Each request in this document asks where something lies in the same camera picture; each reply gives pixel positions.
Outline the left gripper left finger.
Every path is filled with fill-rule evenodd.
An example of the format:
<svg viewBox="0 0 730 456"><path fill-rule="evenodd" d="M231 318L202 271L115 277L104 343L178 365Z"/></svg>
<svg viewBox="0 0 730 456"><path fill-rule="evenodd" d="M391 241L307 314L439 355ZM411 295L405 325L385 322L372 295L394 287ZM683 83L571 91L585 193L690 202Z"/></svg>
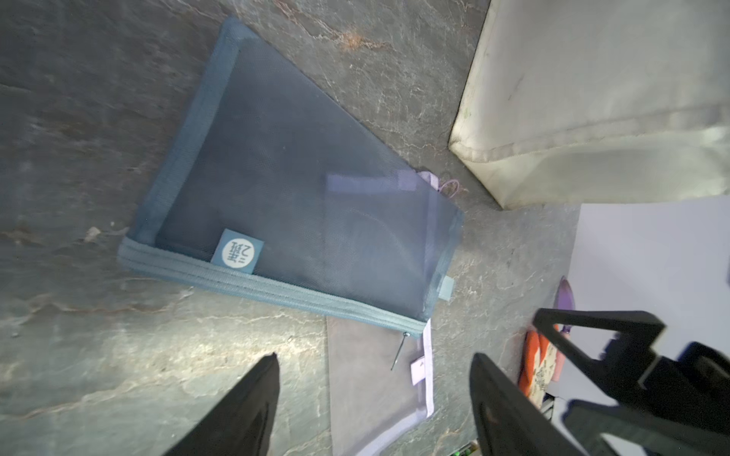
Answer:
<svg viewBox="0 0 730 456"><path fill-rule="evenodd" d="M168 455L266 455L279 402L279 360L262 357Z"/></svg>

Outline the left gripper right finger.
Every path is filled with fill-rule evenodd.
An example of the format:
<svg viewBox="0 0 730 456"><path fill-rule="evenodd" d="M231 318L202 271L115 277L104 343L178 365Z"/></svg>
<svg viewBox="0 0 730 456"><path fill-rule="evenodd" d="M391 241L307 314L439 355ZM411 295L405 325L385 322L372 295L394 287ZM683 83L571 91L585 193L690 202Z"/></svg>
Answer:
<svg viewBox="0 0 730 456"><path fill-rule="evenodd" d="M484 353L470 368L477 440L485 455L586 455L565 424L555 427Z"/></svg>

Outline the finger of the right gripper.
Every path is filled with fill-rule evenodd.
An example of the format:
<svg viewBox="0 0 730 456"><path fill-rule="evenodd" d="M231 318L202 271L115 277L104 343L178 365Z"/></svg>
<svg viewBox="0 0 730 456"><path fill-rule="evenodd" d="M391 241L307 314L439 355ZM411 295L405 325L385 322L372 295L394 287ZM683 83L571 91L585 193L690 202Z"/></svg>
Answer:
<svg viewBox="0 0 730 456"><path fill-rule="evenodd" d="M587 355L561 336L557 324L610 332L601 355ZM652 367L656 353L652 346L665 323L645 311L588 312L540 309L533 326L604 394L613 399L642 399L640 379Z"/></svg>
<svg viewBox="0 0 730 456"><path fill-rule="evenodd" d="M654 455L727 455L727 434L690 427L637 410L574 400L563 423L589 455L614 455L606 434L638 445Z"/></svg>

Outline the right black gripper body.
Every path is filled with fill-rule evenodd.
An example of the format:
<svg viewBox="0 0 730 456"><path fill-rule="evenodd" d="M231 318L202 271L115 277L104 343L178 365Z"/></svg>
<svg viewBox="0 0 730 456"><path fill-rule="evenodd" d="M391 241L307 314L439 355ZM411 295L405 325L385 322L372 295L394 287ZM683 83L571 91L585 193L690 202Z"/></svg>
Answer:
<svg viewBox="0 0 730 456"><path fill-rule="evenodd" d="M729 359L699 342L676 360L649 346L621 349L606 357L608 396L674 422L729 420Z"/></svg>

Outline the dark blue mesh pouch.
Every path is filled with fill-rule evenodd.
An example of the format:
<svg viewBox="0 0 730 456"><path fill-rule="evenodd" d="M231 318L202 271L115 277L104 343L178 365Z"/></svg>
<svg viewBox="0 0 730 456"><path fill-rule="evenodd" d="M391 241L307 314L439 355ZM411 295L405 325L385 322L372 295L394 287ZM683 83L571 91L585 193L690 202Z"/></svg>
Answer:
<svg viewBox="0 0 730 456"><path fill-rule="evenodd" d="M462 226L452 201L228 18L118 258L159 279L415 336Z"/></svg>

